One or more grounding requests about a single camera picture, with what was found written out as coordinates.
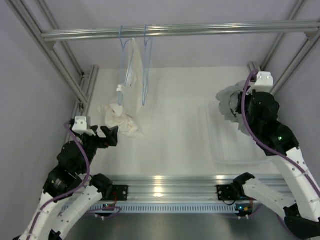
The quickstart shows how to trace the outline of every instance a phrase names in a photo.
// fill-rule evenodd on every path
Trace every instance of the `black wire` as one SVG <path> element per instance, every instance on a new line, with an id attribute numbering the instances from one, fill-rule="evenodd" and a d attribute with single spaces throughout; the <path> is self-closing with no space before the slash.
<path id="1" fill-rule="evenodd" d="M 233 204 L 235 204 L 236 203 L 236 200 L 234 200 L 233 201 L 233 203 L 231 203 L 231 204 L 227 204 L 227 203 L 225 203 L 225 201 L 222 201 L 225 205 L 227 205 L 227 206 L 232 206 Z"/>

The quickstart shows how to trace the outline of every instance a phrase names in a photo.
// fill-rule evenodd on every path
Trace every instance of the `transparent plastic basket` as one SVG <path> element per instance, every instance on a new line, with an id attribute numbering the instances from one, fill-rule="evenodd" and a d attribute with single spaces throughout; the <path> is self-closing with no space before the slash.
<path id="1" fill-rule="evenodd" d="M 207 124 L 211 156 L 214 162 L 251 165 L 269 161 L 252 137 L 238 130 L 238 123 L 225 120 L 220 113 L 218 100 L 211 101 L 207 106 Z"/>

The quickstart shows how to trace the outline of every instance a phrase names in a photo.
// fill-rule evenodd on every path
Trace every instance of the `gray cloth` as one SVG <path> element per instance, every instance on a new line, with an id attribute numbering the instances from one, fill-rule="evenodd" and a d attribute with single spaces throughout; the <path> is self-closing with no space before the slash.
<path id="1" fill-rule="evenodd" d="M 244 89 L 245 83 L 246 81 L 243 80 L 234 86 L 228 86 L 218 92 L 215 98 L 220 102 L 219 110 L 224 116 L 224 119 L 231 121 L 232 123 L 238 123 L 238 130 L 249 136 L 242 115 L 236 112 L 238 106 L 238 95 Z"/>

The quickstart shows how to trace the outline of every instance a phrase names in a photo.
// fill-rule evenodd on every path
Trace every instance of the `robotic arm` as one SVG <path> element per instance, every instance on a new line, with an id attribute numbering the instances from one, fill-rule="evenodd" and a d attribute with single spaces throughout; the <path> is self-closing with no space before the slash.
<path id="1" fill-rule="evenodd" d="M 244 117 L 250 135 L 283 175 L 294 198 L 284 196 L 244 173 L 228 187 L 219 186 L 221 200 L 253 198 L 273 210 L 298 238 L 320 236 L 320 188 L 310 173 L 299 143 L 287 126 L 278 121 L 279 103 L 269 93 L 273 79 L 269 72 L 251 73 L 232 113 Z"/>
<path id="2" fill-rule="evenodd" d="M 90 119 L 77 116 L 71 120 L 71 131 L 81 139 L 85 155 L 91 164 L 98 149 L 118 144 L 118 127 L 102 126 L 105 137 L 99 137 L 98 126 L 90 127 Z M 75 141 L 67 142 L 57 156 L 58 166 L 48 175 L 39 206 L 24 233 L 14 240 L 63 240 L 87 210 L 102 198 L 107 198 L 113 182 L 103 174 L 92 177 L 89 186 L 63 214 L 62 207 L 84 184 L 79 175 L 87 173 L 85 156 Z"/>

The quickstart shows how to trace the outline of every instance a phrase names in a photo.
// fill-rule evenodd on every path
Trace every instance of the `gray floor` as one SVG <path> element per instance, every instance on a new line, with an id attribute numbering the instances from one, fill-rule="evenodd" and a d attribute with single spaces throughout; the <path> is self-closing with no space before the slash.
<path id="1" fill-rule="evenodd" d="M 84 217 L 66 240 L 292 240 L 263 207 L 250 220 L 213 214 L 120 214 L 102 221 Z"/>

